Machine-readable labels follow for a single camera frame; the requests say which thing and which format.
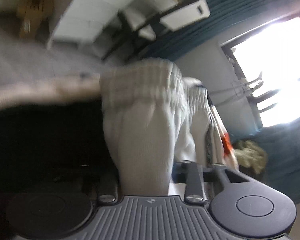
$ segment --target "metal bolt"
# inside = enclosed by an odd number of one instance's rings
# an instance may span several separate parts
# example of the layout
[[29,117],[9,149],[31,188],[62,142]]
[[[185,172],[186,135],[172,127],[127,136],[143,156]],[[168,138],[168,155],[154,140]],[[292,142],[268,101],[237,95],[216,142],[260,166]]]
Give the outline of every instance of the metal bolt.
[[101,195],[99,200],[104,203],[111,203],[115,201],[115,197],[113,195]]
[[197,202],[202,201],[203,197],[201,197],[199,195],[189,195],[189,196],[187,196],[187,200],[190,202],[197,203]]

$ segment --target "cable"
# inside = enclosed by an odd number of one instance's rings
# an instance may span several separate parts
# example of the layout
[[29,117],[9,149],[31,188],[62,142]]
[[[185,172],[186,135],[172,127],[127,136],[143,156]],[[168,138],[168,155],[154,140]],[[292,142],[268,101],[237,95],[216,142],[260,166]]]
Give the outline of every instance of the cable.
[[230,91],[230,90],[233,90],[233,89],[236,89],[236,88],[246,87],[246,86],[251,85],[251,84],[253,84],[253,83],[255,83],[255,82],[257,82],[261,79],[262,79],[262,71],[260,72],[259,76],[253,81],[243,83],[240,86],[236,86],[236,87],[231,87],[231,88],[226,88],[226,89],[222,89],[222,90],[212,91],[212,92],[209,92],[209,94],[210,95],[219,94],[219,93],[227,92],[227,91]]
[[241,98],[244,98],[244,97],[250,95],[251,93],[253,93],[255,90],[259,89],[263,85],[263,83],[264,82],[261,81],[254,88],[250,88],[247,91],[240,93],[239,95],[235,94],[233,96],[230,96],[229,98],[227,98],[226,100],[222,101],[219,104],[216,104],[215,106],[217,107],[217,106],[225,105],[227,103],[232,102],[234,99],[235,99],[234,101],[240,100]]

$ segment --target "teal curtain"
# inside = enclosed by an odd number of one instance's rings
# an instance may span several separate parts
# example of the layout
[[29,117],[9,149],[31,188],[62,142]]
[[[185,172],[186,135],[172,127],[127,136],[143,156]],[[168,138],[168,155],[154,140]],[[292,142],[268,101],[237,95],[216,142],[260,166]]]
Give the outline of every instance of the teal curtain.
[[230,26],[262,12],[295,0],[206,0],[211,12],[207,19],[169,32],[148,46],[144,57],[176,60],[196,46],[211,39]]
[[300,118],[263,128],[250,140],[268,154],[266,184],[300,203]]

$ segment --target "window frame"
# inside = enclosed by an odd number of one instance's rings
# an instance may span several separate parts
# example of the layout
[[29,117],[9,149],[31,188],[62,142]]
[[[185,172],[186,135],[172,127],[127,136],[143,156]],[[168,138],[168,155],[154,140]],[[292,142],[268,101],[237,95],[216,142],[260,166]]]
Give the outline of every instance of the window frame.
[[[232,63],[233,67],[234,67],[234,72],[236,74],[236,76],[238,77],[238,79],[242,79],[242,78],[246,78],[246,76],[244,75],[237,59],[235,58],[231,48],[235,47],[236,45],[244,42],[245,40],[251,38],[252,36],[262,32],[263,30],[265,30],[267,27],[269,27],[270,25],[272,24],[277,24],[277,23],[281,23],[281,22],[286,22],[288,20],[291,20],[291,19],[294,19],[294,18],[297,18],[299,17],[300,18],[300,12],[297,12],[297,13],[294,13],[294,14],[290,14],[288,16],[285,16],[285,17],[281,17],[277,20],[274,20],[274,21],[271,21],[271,22],[268,22],[264,25],[261,25],[255,29],[252,29],[251,31],[247,32],[247,33],[244,33],[240,36],[238,36],[237,38],[234,38],[232,40],[230,40],[229,42],[227,42],[226,44],[222,45],[221,46],[221,49],[223,50],[224,54],[231,58],[234,63]],[[265,112],[273,107],[276,106],[276,104],[272,104],[264,109],[261,109],[259,110],[258,107],[257,107],[257,104],[276,95],[277,93],[280,92],[280,89],[275,89],[275,90],[270,90],[258,97],[254,97],[252,94],[248,95],[247,96],[247,100],[251,106],[251,109],[252,109],[252,113],[254,115],[254,118],[255,118],[255,121],[257,123],[257,126],[259,129],[263,128],[263,125],[262,125],[262,121],[261,121],[261,117],[260,117],[260,114],[259,113],[262,113],[262,112]]]

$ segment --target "fabric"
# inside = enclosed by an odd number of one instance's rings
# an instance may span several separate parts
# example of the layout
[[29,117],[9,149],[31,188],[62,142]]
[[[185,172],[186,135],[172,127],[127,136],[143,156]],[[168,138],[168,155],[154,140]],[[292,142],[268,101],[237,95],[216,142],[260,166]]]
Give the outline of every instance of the fabric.
[[252,167],[256,174],[260,174],[266,167],[268,156],[267,153],[251,140],[240,140],[234,149],[234,155],[238,164],[245,167]]
[[176,60],[232,25],[295,0],[206,1],[211,13],[207,19],[195,22],[176,32],[169,32],[158,38],[155,43],[148,46],[144,57]]
[[0,87],[0,109],[24,104],[64,105],[97,97],[99,75],[74,75]]
[[263,128],[249,139],[268,154],[265,183],[300,203],[300,118]]
[[212,163],[223,162],[207,90],[184,82],[170,61],[115,69],[101,76],[100,87],[105,139],[123,194],[167,195],[174,160],[207,166],[208,131]]
[[88,165],[114,167],[103,134],[101,99],[0,110],[0,192],[20,192]]
[[221,137],[222,146],[223,146],[223,162],[228,167],[239,169],[237,159],[234,155],[234,149],[232,147],[232,144],[230,142],[229,134],[226,130],[226,127],[223,125],[223,122],[221,120],[221,117],[216,109],[215,106],[211,106],[211,113],[214,119],[213,124],[215,124],[218,127],[218,132]]

